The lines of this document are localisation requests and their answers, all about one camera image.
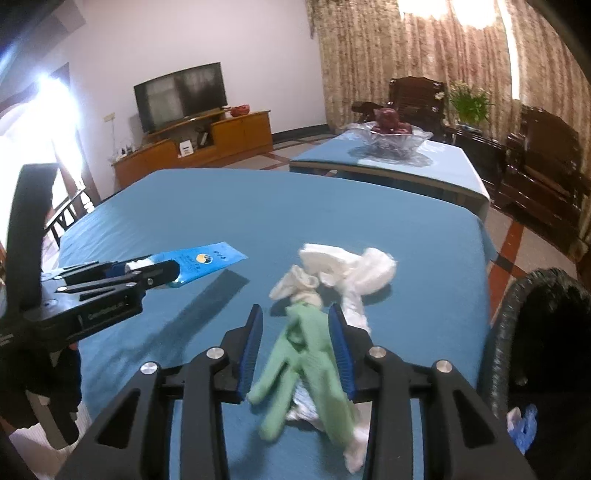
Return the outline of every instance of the blue tube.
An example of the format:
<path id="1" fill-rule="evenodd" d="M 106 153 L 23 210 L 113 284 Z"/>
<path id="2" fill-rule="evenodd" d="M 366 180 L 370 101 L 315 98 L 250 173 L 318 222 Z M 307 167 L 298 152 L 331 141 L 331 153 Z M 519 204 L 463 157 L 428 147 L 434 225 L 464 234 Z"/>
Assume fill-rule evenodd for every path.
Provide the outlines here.
<path id="1" fill-rule="evenodd" d="M 220 242 L 218 244 L 204 245 L 203 247 L 162 252 L 152 255 L 149 260 L 154 263 L 176 260 L 181 273 L 168 286 L 178 288 L 205 275 L 229 267 L 245 258 L 248 257 L 226 242 Z"/>

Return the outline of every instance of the wooden armchair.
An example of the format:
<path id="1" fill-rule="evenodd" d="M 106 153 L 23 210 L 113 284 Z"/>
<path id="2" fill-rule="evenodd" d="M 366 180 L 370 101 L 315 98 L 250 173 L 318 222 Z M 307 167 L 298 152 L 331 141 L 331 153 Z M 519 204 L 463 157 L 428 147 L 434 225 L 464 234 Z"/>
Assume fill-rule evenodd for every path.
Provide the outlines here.
<path id="1" fill-rule="evenodd" d="M 567 251 L 578 237 L 583 195 L 591 182 L 580 173 L 579 135 L 541 108 L 523 106 L 518 134 L 507 138 L 507 167 L 495 203 L 515 203 L 553 231 Z"/>
<path id="2" fill-rule="evenodd" d="M 444 98 L 436 95 L 445 92 L 443 82 L 425 77 L 405 77 L 391 79 L 388 103 L 379 105 L 373 102 L 355 102 L 351 110 L 361 113 L 361 122 L 375 121 L 374 109 L 389 106 L 398 111 L 400 120 L 416 125 L 425 131 L 433 132 L 434 140 L 443 139 L 441 121 L 444 114 Z"/>

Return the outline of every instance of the potted plant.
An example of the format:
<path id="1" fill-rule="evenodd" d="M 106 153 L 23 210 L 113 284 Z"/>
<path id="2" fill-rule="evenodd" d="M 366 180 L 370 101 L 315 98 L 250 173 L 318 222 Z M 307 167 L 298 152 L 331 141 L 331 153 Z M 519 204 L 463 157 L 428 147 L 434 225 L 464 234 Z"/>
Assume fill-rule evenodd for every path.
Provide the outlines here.
<path id="1" fill-rule="evenodd" d="M 482 133 L 479 126 L 483 120 L 488 120 L 492 105 L 489 98 L 487 91 L 462 81 L 452 82 L 449 87 L 449 102 L 457 112 L 460 127 L 469 131 Z"/>

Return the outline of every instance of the tv stand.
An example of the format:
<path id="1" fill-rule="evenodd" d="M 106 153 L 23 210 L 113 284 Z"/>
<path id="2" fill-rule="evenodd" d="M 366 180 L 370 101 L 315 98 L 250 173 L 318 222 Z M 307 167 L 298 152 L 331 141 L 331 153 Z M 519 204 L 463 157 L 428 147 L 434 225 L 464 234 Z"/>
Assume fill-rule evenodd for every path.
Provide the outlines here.
<path id="1" fill-rule="evenodd" d="M 148 145 L 113 164 L 119 186 L 124 189 L 156 170 L 224 167 L 273 150 L 269 110 L 236 118 L 227 118 L 226 112 L 204 112 L 146 135 Z M 178 144 L 196 128 L 207 131 L 207 143 L 182 157 Z"/>

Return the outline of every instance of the blue tablecloth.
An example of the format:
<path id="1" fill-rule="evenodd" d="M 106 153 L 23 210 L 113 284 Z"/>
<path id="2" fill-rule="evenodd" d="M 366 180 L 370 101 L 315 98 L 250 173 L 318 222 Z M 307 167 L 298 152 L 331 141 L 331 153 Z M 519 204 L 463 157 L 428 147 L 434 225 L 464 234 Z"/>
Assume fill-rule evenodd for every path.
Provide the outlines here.
<path id="1" fill-rule="evenodd" d="M 323 162 L 344 166 L 357 165 L 375 170 L 392 170 L 437 180 L 489 198 L 478 173 L 459 147 L 428 140 L 418 148 L 417 154 L 409 160 L 393 163 L 369 156 L 364 146 L 362 140 L 351 139 L 347 134 L 343 134 L 303 152 L 292 161 Z"/>
<path id="2" fill-rule="evenodd" d="M 486 262 L 495 253 L 476 216 L 439 200 L 288 172 L 159 171 L 72 226 L 61 241 L 60 266 L 219 241 L 249 259 L 182 288 L 151 290 L 142 314 L 80 343 L 91 416 L 145 361 L 170 367 L 218 345 L 224 332 L 244 324 L 253 303 L 265 316 L 256 379 L 284 326 L 284 311 L 268 293 L 299 263 L 305 242 L 392 254 L 399 264 L 391 287 L 366 299 L 373 337 L 408 362 L 447 358 L 475 384 L 488 331 Z M 327 293 L 327 303 L 335 299 Z M 288 426 L 277 443 L 265 444 L 256 431 L 263 415 L 248 403 L 223 406 L 233 479 L 349 478 L 341 452 L 309 428 Z M 420 478 L 419 443 L 415 458 Z M 174 435 L 171 471 L 176 478 Z"/>

